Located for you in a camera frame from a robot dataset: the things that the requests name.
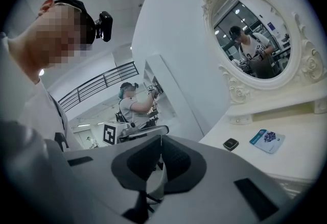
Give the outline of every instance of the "man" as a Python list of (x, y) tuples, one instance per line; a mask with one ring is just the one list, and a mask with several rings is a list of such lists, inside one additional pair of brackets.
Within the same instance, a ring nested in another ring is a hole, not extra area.
[(156, 90), (152, 90), (144, 103), (139, 103), (133, 99), (136, 96), (136, 87), (131, 83), (123, 83), (119, 92), (120, 111), (129, 123), (134, 123), (139, 129), (150, 127), (148, 112), (153, 106), (153, 101), (157, 97)]
[(92, 144), (90, 148), (99, 148), (99, 144), (98, 144), (97, 140), (95, 140), (94, 138), (91, 138), (91, 137), (87, 137), (86, 139), (89, 140)]
[(238, 26), (231, 27), (229, 34), (232, 40), (240, 43), (240, 55), (248, 60), (258, 78), (269, 79), (278, 74), (278, 71), (273, 68), (276, 65), (271, 60), (275, 48), (268, 38), (259, 33), (246, 35)]
[(18, 37), (0, 37), (1, 120), (18, 121), (62, 151), (82, 150), (60, 105), (47, 92), (39, 72), (67, 61), (93, 43), (95, 27), (78, 0), (47, 0), (36, 20)]

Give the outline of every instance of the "cap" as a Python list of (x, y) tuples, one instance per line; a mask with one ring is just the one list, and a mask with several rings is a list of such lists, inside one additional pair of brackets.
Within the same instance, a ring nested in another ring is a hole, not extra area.
[(237, 36), (239, 36), (241, 34), (241, 27), (239, 26), (232, 26), (229, 30), (229, 35), (232, 36), (232, 34), (236, 34)]
[(84, 13), (86, 20), (82, 21), (81, 23), (84, 23), (87, 25), (87, 31), (86, 31), (86, 41), (85, 43), (87, 44), (92, 44), (95, 36), (96, 36), (96, 25), (92, 19), (92, 17), (87, 13), (86, 8), (83, 4), (82, 1), (78, 1), (78, 0), (56, 0), (56, 3), (64, 3), (64, 4), (68, 4), (70, 6), (76, 7), (78, 9), (80, 9), (82, 11), (82, 13)]
[(86, 13), (89, 16), (89, 14), (87, 13), (86, 8), (85, 8), (82, 1), (78, 1), (78, 0), (56, 0), (55, 4), (56, 3), (65, 3), (65, 4), (68, 4), (68, 5), (74, 6), (74, 7), (78, 8), (78, 9), (81, 9), (82, 12)]
[(121, 85), (121, 89), (125, 88), (125, 87), (128, 87), (128, 86), (133, 86), (131, 83), (123, 83)]

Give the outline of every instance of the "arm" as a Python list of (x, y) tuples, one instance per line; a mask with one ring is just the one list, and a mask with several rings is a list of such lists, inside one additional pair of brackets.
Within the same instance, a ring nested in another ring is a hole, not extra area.
[(133, 103), (130, 109), (134, 112), (148, 113), (153, 105), (153, 100), (156, 96), (156, 92), (151, 91), (147, 100), (144, 103)]
[(267, 48), (264, 50), (264, 54), (266, 55), (270, 55), (274, 52), (275, 47), (272, 45), (272, 43), (269, 41)]

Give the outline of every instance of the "blue card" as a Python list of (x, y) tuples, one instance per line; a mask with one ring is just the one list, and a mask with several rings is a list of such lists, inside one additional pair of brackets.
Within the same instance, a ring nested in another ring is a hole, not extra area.
[(259, 132), (254, 136), (254, 138), (250, 140), (250, 143), (265, 152), (273, 154), (281, 146), (284, 139), (285, 135), (262, 129), (259, 130)]

